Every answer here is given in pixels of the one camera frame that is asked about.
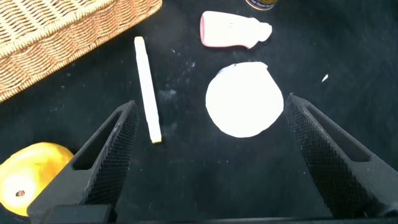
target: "yellow fruit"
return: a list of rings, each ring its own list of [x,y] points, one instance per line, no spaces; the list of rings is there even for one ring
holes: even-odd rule
[[[27,216],[27,207],[65,167],[73,154],[65,147],[41,142],[26,147],[0,165],[0,203]]]

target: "white paper disc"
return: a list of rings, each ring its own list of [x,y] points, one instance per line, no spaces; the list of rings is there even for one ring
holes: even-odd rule
[[[266,64],[244,62],[222,69],[210,82],[206,107],[222,132],[246,138],[276,121],[284,109],[284,99]]]

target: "black table surface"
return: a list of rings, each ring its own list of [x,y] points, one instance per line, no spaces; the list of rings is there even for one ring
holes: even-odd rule
[[[199,36],[204,11],[255,17],[273,32],[250,50],[207,48]],[[145,120],[138,35],[160,145]],[[285,99],[294,92],[312,102],[397,170],[397,37],[398,1],[281,0],[263,12],[245,0],[165,0],[152,17],[1,103],[0,162],[42,141],[76,153],[119,105],[135,100],[140,123],[119,221],[329,217],[283,115],[252,138],[228,136],[207,113],[208,84],[233,63],[264,62]],[[4,208],[0,220],[28,222]]]

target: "black textured grip pad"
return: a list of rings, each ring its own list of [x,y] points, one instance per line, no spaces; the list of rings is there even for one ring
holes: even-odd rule
[[[396,211],[396,172],[308,101],[290,94],[285,115],[312,179],[337,218]]]
[[[100,158],[100,165],[94,179],[90,180],[83,204],[116,205],[126,173],[130,165],[134,136],[138,123],[135,104],[128,105],[125,116],[116,123],[110,139],[104,148],[108,148]]]
[[[117,108],[29,205],[32,224],[57,205],[114,208],[129,168],[137,122],[133,101]]]

